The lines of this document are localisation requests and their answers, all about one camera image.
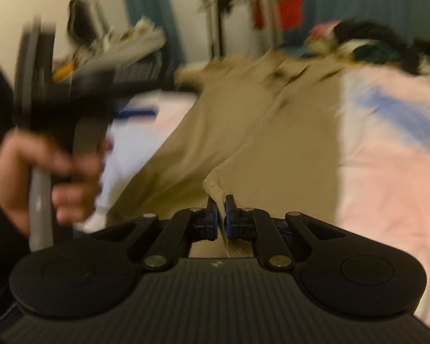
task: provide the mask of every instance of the silver bolt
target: silver bolt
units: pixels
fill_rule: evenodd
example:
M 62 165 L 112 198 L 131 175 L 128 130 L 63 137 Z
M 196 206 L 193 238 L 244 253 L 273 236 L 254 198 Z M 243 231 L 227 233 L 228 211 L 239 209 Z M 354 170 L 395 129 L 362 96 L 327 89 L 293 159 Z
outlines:
M 165 264 L 167 264 L 167 259 L 161 255 L 152 255 L 145 259 L 145 265 L 150 268 L 160 268 Z
M 276 268 L 286 268 L 292 264 L 292 260 L 285 255 L 275 255 L 269 259 L 269 263 Z

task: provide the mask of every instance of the human hand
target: human hand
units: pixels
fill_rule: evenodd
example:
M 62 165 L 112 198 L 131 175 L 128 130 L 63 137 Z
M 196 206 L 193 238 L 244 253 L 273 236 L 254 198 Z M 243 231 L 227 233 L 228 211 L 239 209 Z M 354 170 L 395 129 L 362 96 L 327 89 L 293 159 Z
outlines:
M 0 208 L 19 232 L 29 236 L 29 178 L 36 165 L 79 180 L 55 186 L 51 199 L 59 224 L 85 220 L 94 212 L 103 154 L 110 149 L 105 141 L 96 153 L 70 157 L 49 138 L 19 129 L 8 132 L 0 147 Z

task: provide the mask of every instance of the dark green cloth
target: dark green cloth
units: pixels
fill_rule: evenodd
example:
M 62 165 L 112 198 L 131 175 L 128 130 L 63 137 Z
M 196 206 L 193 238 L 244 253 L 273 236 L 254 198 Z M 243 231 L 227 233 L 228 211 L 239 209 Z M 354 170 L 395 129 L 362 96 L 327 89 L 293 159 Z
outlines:
M 356 62 L 370 62 L 384 65 L 400 61 L 400 53 L 382 41 L 370 42 L 367 45 L 356 48 L 353 51 L 353 59 Z

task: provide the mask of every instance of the brown fabric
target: brown fabric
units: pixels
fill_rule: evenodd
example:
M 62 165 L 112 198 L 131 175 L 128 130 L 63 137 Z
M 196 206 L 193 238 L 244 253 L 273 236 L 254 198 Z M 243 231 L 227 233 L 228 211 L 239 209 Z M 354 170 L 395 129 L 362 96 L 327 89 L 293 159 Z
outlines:
M 270 52 L 255 62 L 227 58 L 179 71 L 177 79 L 202 95 L 131 180 L 108 224 L 147 212 L 168 218 L 204 206 L 207 193 L 221 211 L 232 193 L 239 206 L 273 216 L 301 210 L 331 222 L 340 69 L 333 57 L 298 61 Z

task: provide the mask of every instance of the pile of clothes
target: pile of clothes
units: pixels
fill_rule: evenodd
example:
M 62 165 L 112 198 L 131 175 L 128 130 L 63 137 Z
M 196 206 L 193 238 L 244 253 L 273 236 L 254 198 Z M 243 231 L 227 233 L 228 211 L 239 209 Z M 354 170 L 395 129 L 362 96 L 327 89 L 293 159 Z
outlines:
M 373 22 L 327 22 L 315 26 L 306 40 L 318 55 L 338 52 L 353 62 L 398 64 L 412 75 L 430 74 L 430 53 L 410 46 L 393 29 Z

